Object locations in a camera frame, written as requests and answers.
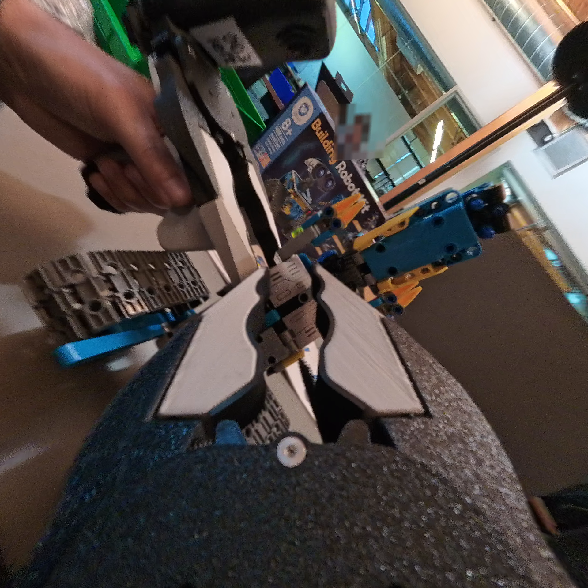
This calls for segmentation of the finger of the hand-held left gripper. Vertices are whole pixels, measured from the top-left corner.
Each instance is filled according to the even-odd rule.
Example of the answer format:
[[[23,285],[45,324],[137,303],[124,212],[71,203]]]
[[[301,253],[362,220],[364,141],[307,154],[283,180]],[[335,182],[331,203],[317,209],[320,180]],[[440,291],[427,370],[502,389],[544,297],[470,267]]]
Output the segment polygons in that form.
[[[281,241],[270,208],[268,195],[255,163],[248,161],[247,171],[254,190],[253,203],[249,205],[247,216],[265,258],[275,259],[281,246]]]
[[[188,212],[169,211],[158,225],[158,241],[169,252],[215,250],[231,282],[242,282],[257,271],[258,264],[236,200],[231,170],[210,134],[199,132],[197,136],[215,195]]]

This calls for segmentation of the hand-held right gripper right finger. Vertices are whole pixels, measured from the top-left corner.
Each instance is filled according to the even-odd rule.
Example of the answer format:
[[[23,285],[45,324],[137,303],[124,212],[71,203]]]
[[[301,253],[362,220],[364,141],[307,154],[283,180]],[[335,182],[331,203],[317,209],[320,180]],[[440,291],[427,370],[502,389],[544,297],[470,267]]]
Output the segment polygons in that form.
[[[385,318],[322,266],[312,270],[328,327],[320,349],[321,378],[367,417],[424,415]]]

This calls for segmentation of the person's left hand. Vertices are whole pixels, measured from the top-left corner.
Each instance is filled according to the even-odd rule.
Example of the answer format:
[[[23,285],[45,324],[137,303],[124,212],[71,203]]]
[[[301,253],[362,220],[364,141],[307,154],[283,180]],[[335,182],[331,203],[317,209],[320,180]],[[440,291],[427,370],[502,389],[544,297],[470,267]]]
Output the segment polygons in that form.
[[[70,157],[108,211],[193,202],[164,141],[152,85],[34,1],[1,1],[1,102]]]

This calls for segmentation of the green plastic bin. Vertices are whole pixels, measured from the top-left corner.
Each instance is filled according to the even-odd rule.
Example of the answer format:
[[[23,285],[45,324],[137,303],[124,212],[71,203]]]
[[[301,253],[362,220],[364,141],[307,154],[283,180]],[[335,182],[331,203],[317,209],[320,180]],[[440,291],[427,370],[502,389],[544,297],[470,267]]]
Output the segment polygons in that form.
[[[102,50],[150,79],[148,61],[129,39],[123,23],[127,4],[128,1],[91,1],[94,33]],[[238,109],[249,143],[254,143],[266,125],[235,70],[222,68],[220,75]]]

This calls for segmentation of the dark blue robot kit box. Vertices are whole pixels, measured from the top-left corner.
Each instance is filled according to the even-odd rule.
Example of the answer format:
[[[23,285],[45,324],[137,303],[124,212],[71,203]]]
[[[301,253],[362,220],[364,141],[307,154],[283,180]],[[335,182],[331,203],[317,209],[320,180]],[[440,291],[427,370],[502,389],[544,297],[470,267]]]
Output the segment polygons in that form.
[[[354,160],[335,160],[331,117],[319,96],[305,85],[252,146],[275,218],[281,244],[302,231],[307,218],[348,197],[363,204],[341,233],[307,251],[344,251],[360,233],[385,222],[364,171]]]

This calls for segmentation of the blue grey block toy robot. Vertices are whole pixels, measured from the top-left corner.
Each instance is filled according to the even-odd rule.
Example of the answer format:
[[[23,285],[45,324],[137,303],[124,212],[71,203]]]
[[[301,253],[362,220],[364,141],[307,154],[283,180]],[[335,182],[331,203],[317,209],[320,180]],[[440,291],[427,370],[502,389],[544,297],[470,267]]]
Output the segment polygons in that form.
[[[377,228],[360,230],[359,196],[335,198],[311,210],[294,202],[277,180],[272,207],[286,231],[287,251],[324,267],[355,293],[394,317],[422,291],[420,282],[481,254],[481,240],[511,230],[502,185],[464,193],[447,190]],[[183,252],[98,251],[70,255],[26,277],[31,305],[62,338],[63,366],[81,364],[163,336],[206,302],[209,290]]]

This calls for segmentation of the black pole stand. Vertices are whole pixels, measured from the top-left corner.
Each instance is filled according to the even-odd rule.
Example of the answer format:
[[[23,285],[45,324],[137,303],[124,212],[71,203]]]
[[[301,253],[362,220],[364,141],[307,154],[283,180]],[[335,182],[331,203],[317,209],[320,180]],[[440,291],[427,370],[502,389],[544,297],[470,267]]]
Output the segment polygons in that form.
[[[437,187],[442,181],[539,122],[562,101],[569,112],[587,119],[587,22],[575,26],[556,48],[553,81],[452,147],[398,187],[380,198],[385,212],[392,213]]]

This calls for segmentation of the silver air duct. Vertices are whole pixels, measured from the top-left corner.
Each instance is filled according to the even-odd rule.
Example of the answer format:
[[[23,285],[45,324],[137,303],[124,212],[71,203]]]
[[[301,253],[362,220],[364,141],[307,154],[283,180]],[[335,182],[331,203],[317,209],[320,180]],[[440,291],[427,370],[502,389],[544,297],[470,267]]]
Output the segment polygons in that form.
[[[552,79],[555,53],[562,39],[581,18],[571,1],[481,1],[542,81]]]

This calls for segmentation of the grey desk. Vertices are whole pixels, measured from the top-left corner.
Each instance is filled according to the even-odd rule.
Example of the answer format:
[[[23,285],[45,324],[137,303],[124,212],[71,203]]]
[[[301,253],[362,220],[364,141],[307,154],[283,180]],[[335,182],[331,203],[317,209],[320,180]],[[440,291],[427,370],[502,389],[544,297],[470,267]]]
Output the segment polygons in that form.
[[[237,289],[163,339],[160,348],[62,367],[53,331],[21,286],[49,261],[91,252],[165,253],[162,217],[114,214],[86,196],[81,164],[1,108],[1,547],[24,564],[32,587],[220,587],[318,585],[328,561],[327,492],[336,458],[285,369],[262,378],[286,385],[294,412],[270,443],[235,443],[224,431],[241,407],[218,415],[163,415],[167,392],[191,376],[199,336]]]

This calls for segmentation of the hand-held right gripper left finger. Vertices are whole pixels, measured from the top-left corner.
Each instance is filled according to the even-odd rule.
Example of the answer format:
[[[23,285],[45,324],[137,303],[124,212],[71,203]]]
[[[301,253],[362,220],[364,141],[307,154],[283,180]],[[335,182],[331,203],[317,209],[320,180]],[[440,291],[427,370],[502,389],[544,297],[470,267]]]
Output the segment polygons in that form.
[[[265,324],[268,293],[269,269],[259,268],[202,313],[159,417],[217,417],[262,382],[254,339]]]

